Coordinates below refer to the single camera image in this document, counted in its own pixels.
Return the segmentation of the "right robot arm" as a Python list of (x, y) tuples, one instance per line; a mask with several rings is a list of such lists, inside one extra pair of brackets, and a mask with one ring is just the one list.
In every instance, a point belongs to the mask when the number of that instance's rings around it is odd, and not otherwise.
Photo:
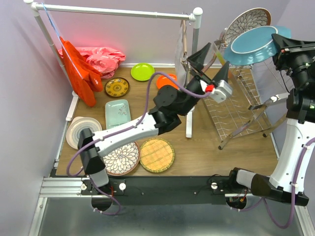
[(276, 46), (273, 62), (278, 71), (288, 70), (293, 89), (286, 100), (286, 136), (280, 158), (267, 177), (240, 168), (230, 172), (227, 189), (233, 193), (243, 187), (255, 196), (306, 206), (304, 179), (315, 148), (315, 43), (272, 34)]

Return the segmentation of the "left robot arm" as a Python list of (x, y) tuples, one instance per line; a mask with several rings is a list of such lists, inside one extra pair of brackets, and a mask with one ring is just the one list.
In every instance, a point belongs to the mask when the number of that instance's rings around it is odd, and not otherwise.
[(96, 193), (104, 194), (110, 187), (102, 161), (104, 156), (126, 144), (172, 131), (182, 123), (180, 117), (186, 116), (200, 99), (210, 96), (220, 103), (232, 95), (232, 88), (228, 84), (228, 61), (212, 79), (203, 71), (210, 46), (208, 43), (188, 57), (193, 76), (190, 82), (185, 87), (162, 86), (154, 97), (155, 106), (145, 108), (141, 117), (103, 131), (92, 132), (86, 128), (80, 132), (78, 155)]

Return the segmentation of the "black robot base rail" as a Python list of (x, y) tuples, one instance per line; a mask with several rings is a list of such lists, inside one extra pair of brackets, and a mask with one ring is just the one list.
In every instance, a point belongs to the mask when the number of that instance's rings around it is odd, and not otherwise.
[(106, 187), (95, 189), (89, 178), (81, 179), (81, 194), (92, 198), (93, 206), (228, 205), (246, 209), (259, 201), (245, 187), (230, 184), (220, 175), (199, 177), (110, 177)]

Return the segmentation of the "large floral ceramic plate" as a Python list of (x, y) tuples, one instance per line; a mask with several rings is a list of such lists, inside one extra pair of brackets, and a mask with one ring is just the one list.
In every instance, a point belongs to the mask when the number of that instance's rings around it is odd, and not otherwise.
[(222, 46), (227, 47), (242, 33), (271, 24), (271, 13), (265, 8), (252, 8), (240, 14), (226, 29)]

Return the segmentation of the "teal scalloped plate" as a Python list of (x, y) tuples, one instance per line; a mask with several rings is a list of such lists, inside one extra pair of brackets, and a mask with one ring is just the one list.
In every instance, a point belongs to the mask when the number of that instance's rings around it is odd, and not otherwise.
[(291, 30), (283, 26), (261, 26), (239, 35), (224, 50), (223, 58), (234, 66), (265, 61), (277, 53), (272, 34), (291, 38)]

